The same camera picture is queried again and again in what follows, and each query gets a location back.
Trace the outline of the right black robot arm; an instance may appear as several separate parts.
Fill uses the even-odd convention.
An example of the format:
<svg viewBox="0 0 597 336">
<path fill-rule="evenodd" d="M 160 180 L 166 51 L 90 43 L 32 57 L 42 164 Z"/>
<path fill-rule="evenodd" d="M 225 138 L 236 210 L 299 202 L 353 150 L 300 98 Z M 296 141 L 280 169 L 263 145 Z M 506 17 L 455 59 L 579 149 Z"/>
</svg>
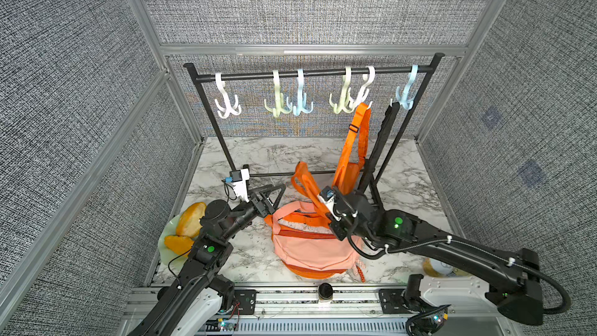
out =
<svg viewBox="0 0 597 336">
<path fill-rule="evenodd" d="M 343 195 L 325 188 L 318 198 L 327 209 L 330 228 L 363 258 L 411 253 L 433 258 L 482 279 L 489 285 L 485 297 L 497 311 L 521 324 L 544 322 L 543 291 L 539 284 L 539 257 L 522 248 L 499 250 L 440 230 L 410 213 L 377 208 L 357 191 Z"/>
</svg>

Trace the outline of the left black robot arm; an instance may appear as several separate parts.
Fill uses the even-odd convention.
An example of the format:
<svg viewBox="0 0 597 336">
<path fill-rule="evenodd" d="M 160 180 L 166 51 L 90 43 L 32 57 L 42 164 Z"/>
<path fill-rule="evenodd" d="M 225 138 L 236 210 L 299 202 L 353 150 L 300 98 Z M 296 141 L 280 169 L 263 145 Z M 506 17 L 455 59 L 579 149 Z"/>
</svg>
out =
<svg viewBox="0 0 597 336">
<path fill-rule="evenodd" d="M 284 193 L 283 184 L 267 185 L 249 190 L 234 208 L 223 199 L 210 202 L 179 274 L 130 334 L 194 335 L 219 311 L 233 309 L 234 282 L 219 274 L 233 252 L 230 240 L 256 217 L 273 215 Z"/>
</svg>

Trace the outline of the black sling bag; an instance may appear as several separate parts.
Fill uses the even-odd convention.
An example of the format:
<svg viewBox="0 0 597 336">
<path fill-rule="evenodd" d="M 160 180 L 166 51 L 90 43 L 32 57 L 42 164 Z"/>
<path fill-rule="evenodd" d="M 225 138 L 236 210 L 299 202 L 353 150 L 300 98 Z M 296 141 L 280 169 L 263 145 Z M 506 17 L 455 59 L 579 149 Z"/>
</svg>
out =
<svg viewBox="0 0 597 336">
<path fill-rule="evenodd" d="M 385 117 L 382 121 L 380 130 L 378 132 L 372 153 L 370 157 L 367 160 L 365 160 L 365 167 L 358 186 L 358 191 L 360 191 L 361 193 L 365 193 L 366 188 L 370 189 L 372 195 L 372 202 L 376 208 L 383 207 L 381 196 L 379 194 L 374 177 L 376 166 L 379 162 L 379 158 L 382 155 L 383 148 L 386 145 L 388 138 L 390 137 L 390 132 L 392 130 L 394 121 L 396 120 L 396 116 L 398 115 L 399 109 L 399 103 L 392 103 L 387 107 Z"/>
</svg>

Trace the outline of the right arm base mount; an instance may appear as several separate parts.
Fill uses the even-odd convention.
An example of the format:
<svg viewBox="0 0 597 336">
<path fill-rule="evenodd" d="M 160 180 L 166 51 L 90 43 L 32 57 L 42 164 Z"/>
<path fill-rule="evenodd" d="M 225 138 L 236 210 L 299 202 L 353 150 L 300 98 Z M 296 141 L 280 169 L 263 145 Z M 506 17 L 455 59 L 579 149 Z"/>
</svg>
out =
<svg viewBox="0 0 597 336">
<path fill-rule="evenodd" d="M 408 335 L 434 335 L 452 317 L 496 317 L 497 309 L 485 296 L 489 285 L 474 276 L 436 278 L 410 275 L 402 287 L 378 292 L 382 312 L 404 318 Z"/>
</svg>

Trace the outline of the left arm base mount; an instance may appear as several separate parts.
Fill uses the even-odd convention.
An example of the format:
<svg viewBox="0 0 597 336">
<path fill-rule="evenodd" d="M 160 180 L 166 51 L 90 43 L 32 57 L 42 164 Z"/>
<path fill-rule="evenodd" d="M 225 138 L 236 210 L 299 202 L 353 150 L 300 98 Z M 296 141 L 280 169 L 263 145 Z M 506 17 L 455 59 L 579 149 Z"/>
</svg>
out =
<svg viewBox="0 0 597 336">
<path fill-rule="evenodd" d="M 255 289 L 236 289 L 228 279 L 216 278 L 191 303 L 173 335 L 198 335 L 239 329 L 241 315 L 254 315 Z"/>
</svg>

